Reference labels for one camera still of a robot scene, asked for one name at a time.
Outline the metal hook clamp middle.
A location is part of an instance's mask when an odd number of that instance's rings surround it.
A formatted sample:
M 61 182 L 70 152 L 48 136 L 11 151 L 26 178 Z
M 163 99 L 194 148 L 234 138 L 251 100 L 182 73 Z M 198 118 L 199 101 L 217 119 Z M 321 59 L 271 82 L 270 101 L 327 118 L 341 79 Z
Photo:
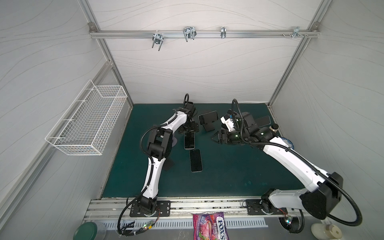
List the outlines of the metal hook clamp middle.
M 184 34 L 186 42 L 188 42 L 189 39 L 194 40 L 196 35 L 197 35 L 196 28 L 192 27 L 192 26 L 186 27 L 183 29 L 183 34 Z

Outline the metal hook clamp right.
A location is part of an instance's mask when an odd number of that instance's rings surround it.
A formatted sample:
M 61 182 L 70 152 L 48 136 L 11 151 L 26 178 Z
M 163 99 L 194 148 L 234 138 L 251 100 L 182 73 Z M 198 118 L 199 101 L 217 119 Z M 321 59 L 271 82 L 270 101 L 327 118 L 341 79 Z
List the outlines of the metal hook clamp right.
M 302 38 L 302 39 L 304 39 L 304 38 L 308 38 L 308 37 L 309 37 L 308 34 L 302 34 L 302 33 L 300 32 L 300 28 L 299 28 L 299 27 L 296 27 L 296 28 L 292 31 L 292 33 L 290 33 L 290 34 L 288 34 L 288 35 L 282 34 L 282 36 L 283 36 L 284 38 L 290 38 L 290 39 L 295 39 L 295 38 Z

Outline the metal hook clamp left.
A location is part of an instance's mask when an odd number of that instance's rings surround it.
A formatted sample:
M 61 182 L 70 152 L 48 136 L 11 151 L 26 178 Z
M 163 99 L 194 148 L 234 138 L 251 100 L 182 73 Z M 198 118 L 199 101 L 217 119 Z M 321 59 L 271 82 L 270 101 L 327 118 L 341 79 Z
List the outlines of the metal hook clamp left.
M 153 34 L 152 41 L 152 48 L 154 48 L 155 45 L 158 45 L 158 51 L 160 51 L 164 42 L 164 36 L 161 33 L 156 32 Z

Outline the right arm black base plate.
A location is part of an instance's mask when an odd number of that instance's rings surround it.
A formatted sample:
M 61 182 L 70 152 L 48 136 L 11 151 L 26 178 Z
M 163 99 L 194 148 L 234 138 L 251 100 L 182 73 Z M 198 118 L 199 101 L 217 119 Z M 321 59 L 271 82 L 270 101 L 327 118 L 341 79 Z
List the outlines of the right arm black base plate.
M 288 213 L 286 208 L 278 209 L 267 200 L 247 199 L 243 202 L 243 204 L 247 210 L 247 214 L 251 216 L 285 215 Z

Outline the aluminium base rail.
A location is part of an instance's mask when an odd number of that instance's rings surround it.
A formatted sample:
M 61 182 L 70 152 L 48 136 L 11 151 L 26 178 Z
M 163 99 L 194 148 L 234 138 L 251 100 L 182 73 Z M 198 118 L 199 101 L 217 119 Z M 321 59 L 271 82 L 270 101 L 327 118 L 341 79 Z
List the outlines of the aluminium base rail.
M 226 218 L 249 218 L 246 200 L 259 200 L 259 196 L 240 197 L 159 197 L 159 201 L 169 201 L 169 219 L 190 219 L 193 214 L 223 212 Z M 91 200 L 82 220 L 117 220 L 126 206 L 125 198 L 102 198 Z

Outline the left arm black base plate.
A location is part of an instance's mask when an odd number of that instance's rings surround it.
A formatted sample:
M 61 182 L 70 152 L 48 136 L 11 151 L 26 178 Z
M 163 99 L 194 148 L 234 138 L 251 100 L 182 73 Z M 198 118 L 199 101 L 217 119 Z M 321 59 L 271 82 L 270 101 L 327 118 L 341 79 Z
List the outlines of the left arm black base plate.
M 170 201 L 155 201 L 151 203 L 149 208 L 146 208 L 145 205 L 135 201 L 131 205 L 130 217 L 169 217 L 171 211 L 171 202 Z

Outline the purple Fox's candy bag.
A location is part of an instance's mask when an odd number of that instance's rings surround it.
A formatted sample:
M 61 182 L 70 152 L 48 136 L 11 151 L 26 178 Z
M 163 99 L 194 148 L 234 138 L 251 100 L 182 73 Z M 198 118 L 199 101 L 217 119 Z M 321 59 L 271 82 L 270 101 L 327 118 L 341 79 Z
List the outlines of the purple Fox's candy bag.
M 194 240 L 229 240 L 224 213 L 193 214 Z

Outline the aluminium top crossbar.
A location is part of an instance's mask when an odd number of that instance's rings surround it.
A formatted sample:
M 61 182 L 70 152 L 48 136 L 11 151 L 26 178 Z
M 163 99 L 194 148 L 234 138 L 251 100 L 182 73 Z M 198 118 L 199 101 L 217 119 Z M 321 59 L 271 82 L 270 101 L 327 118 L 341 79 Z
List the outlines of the aluminium top crossbar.
M 284 38 L 282 34 L 288 35 L 293 30 L 228 30 L 225 39 L 260 39 L 260 38 Z M 183 39 L 182 30 L 163 31 L 97 31 L 90 33 L 93 39 L 151 39 L 156 32 L 161 33 L 164 39 Z M 195 39 L 221 39 L 219 30 L 196 30 Z M 302 34 L 308 34 L 308 38 L 317 38 L 321 32 L 300 30 Z

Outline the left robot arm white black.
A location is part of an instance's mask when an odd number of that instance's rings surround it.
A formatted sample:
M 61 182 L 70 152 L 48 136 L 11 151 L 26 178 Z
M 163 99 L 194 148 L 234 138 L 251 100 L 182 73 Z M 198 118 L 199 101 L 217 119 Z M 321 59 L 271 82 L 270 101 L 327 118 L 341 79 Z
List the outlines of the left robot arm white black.
M 194 121 L 196 107 L 189 100 L 189 95 L 185 96 L 183 106 L 173 112 L 168 120 L 149 128 L 140 139 L 140 149 L 148 157 L 148 169 L 145 184 L 135 201 L 140 211 L 146 215 L 152 215 L 156 211 L 160 176 L 172 151 L 174 133 L 179 131 L 184 134 L 186 150 L 194 150 L 196 147 L 195 136 L 199 125 Z

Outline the phone silver edge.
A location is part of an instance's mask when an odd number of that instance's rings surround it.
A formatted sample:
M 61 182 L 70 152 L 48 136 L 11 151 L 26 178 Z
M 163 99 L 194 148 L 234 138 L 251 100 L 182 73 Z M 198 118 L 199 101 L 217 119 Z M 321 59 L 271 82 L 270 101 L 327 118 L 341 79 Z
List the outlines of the phone silver edge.
M 195 149 L 195 132 L 187 132 L 187 133 L 185 133 L 184 149 L 185 150 L 193 150 L 193 149 Z

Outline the small beige bottle black cap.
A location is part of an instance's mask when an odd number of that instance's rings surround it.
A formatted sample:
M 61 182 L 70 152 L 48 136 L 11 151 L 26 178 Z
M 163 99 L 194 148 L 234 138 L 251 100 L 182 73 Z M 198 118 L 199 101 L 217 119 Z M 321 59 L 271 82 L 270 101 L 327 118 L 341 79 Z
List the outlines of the small beige bottle black cap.
M 279 130 L 279 125 L 278 124 L 272 124 L 270 125 L 270 130 L 276 133 Z

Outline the centre landscape black phone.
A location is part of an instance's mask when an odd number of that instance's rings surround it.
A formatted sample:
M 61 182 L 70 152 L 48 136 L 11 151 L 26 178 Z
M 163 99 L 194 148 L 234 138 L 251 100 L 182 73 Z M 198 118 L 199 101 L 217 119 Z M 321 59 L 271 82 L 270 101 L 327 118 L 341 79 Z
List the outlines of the centre landscape black phone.
M 204 126 L 214 123 L 219 119 L 218 112 L 212 111 L 198 116 L 199 124 Z

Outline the blue white ceramic bowl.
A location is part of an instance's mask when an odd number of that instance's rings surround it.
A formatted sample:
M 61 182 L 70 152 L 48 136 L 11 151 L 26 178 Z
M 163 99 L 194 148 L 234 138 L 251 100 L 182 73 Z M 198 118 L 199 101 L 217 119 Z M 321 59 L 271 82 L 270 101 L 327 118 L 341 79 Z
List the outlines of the blue white ceramic bowl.
M 295 149 L 295 147 L 294 147 L 294 144 L 293 144 L 293 142 L 292 141 L 290 141 L 289 139 L 287 139 L 287 138 L 282 138 L 282 140 L 284 141 L 284 143 L 289 147 L 289 148 L 291 148 L 291 149 Z

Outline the white vented strip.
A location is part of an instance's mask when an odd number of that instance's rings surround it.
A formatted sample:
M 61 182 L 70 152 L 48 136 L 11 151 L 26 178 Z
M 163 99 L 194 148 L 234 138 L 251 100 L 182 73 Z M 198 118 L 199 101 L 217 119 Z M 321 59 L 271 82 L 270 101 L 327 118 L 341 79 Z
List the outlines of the white vented strip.
M 128 230 L 136 230 L 142 228 L 144 224 L 150 220 L 122 221 L 121 228 L 130 223 L 134 223 L 133 227 Z M 229 229 L 250 229 L 250 228 L 267 228 L 268 225 L 264 218 L 225 218 L 226 228 Z M 177 229 L 193 229 L 192 219 L 160 219 L 153 226 L 154 230 L 177 230 Z

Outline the metal hook clamp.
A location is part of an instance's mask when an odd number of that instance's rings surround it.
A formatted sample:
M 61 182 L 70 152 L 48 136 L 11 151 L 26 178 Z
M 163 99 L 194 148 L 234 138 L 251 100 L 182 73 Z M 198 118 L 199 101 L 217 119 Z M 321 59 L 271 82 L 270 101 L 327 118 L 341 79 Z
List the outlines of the metal hook clamp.
M 299 27 L 296 27 L 296 28 L 292 31 L 292 33 L 290 33 L 290 34 L 288 34 L 288 35 L 282 34 L 282 36 L 283 36 L 284 38 L 290 38 L 290 39 L 295 39 L 295 38 L 302 38 L 302 39 L 304 39 L 304 38 L 308 38 L 308 37 L 309 37 L 308 34 L 302 34 L 302 33 L 300 32 L 300 28 L 299 28 Z
M 186 42 L 188 42 L 189 39 L 194 40 L 196 35 L 197 35 L 196 28 L 192 27 L 192 26 L 186 27 L 183 29 L 183 34 L 184 34 Z
M 161 33 L 156 32 L 153 34 L 152 41 L 152 48 L 154 48 L 155 45 L 158 45 L 158 51 L 160 51 L 164 42 L 164 36 Z

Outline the white cup at corner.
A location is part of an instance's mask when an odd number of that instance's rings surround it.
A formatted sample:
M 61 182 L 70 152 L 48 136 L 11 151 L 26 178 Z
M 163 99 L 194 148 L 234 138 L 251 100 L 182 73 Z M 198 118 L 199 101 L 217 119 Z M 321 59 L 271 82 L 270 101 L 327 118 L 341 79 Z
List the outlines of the white cup at corner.
M 341 229 L 336 225 L 313 224 L 311 232 L 317 240 L 339 240 L 343 237 Z

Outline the green round lid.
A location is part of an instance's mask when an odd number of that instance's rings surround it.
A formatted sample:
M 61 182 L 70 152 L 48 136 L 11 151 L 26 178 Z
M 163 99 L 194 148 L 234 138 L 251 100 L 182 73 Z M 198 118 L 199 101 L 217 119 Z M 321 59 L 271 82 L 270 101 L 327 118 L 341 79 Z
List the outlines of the green round lid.
M 73 236 L 73 240 L 95 240 L 98 227 L 95 223 L 87 222 L 80 225 Z

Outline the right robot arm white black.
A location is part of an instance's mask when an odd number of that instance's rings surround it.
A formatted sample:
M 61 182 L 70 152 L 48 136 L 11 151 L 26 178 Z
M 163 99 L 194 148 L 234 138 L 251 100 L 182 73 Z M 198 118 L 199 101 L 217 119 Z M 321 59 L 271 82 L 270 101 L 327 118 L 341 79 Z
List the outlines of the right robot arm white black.
M 361 210 L 353 198 L 343 190 L 343 178 L 318 168 L 294 150 L 294 145 L 280 137 L 278 124 L 260 126 L 248 112 L 238 114 L 232 110 L 221 117 L 222 128 L 212 140 L 226 145 L 257 147 L 289 170 L 302 184 L 301 190 L 270 189 L 261 197 L 262 211 L 271 215 L 276 209 L 305 210 L 311 216 L 324 220 L 331 218 L 346 226 L 356 227 L 363 221 Z M 354 221 L 345 221 L 331 215 L 342 198 L 356 213 Z

